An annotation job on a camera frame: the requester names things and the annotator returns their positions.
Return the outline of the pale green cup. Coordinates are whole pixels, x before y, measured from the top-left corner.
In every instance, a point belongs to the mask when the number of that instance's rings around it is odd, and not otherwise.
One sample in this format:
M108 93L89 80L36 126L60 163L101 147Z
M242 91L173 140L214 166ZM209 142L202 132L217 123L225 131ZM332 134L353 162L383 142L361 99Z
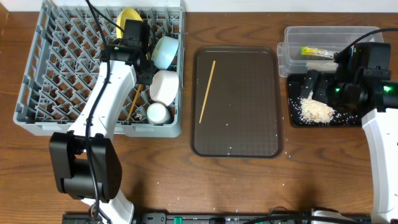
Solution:
M147 109L147 119L150 124L168 124L171 122L171 115L163 104L153 103Z

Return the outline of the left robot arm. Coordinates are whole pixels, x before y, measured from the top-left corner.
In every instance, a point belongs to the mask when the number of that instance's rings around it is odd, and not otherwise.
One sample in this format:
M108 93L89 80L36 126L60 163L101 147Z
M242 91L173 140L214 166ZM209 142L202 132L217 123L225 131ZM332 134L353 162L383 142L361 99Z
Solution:
M137 84L150 85L154 63L149 50L150 27L126 20L123 36L105 44L94 89L78 118L49 142L59 192L90 206L88 218L131 223L134 206L120 189L122 166L113 137L123 104Z

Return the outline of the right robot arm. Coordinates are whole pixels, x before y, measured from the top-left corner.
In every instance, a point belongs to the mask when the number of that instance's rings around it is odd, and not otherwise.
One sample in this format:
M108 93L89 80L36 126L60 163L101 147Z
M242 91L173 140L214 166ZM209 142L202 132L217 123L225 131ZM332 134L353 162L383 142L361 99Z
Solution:
M373 223L397 223L397 82L390 56L390 44L354 42L334 55L335 72L309 70L300 93L360 118L371 158Z

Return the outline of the rice pile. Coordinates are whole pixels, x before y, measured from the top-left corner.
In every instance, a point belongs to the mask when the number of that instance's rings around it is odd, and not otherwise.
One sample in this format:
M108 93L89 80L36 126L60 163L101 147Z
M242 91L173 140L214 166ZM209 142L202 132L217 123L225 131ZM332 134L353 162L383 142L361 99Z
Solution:
M334 112L337 112L337 110L311 99L311 96L312 93L310 93L308 98L300 97L303 118L314 123L329 123L332 120Z

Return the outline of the green snack wrapper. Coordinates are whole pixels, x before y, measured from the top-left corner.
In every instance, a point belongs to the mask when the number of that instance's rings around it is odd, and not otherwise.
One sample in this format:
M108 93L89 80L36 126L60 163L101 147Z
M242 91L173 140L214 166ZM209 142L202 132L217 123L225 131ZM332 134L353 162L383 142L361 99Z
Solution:
M338 52L311 46L303 46L301 47L300 54L334 59L335 55L338 54Z

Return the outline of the light blue bowl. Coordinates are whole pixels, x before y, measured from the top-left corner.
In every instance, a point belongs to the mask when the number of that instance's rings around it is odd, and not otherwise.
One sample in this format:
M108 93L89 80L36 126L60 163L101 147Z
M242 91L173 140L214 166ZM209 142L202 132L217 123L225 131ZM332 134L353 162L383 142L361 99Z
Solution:
M178 39L163 36L157 42L151 60L159 70L166 70L171 65L178 50Z

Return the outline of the yellow plate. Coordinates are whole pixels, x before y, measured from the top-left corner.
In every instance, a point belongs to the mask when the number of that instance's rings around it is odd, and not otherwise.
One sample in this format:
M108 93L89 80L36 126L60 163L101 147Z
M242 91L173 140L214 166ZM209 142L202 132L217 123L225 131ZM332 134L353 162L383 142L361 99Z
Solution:
M126 8L119 13L116 20L116 38L122 39L124 37L124 32L127 32L127 38L133 37L140 31L140 23L143 20L139 13L132 9Z

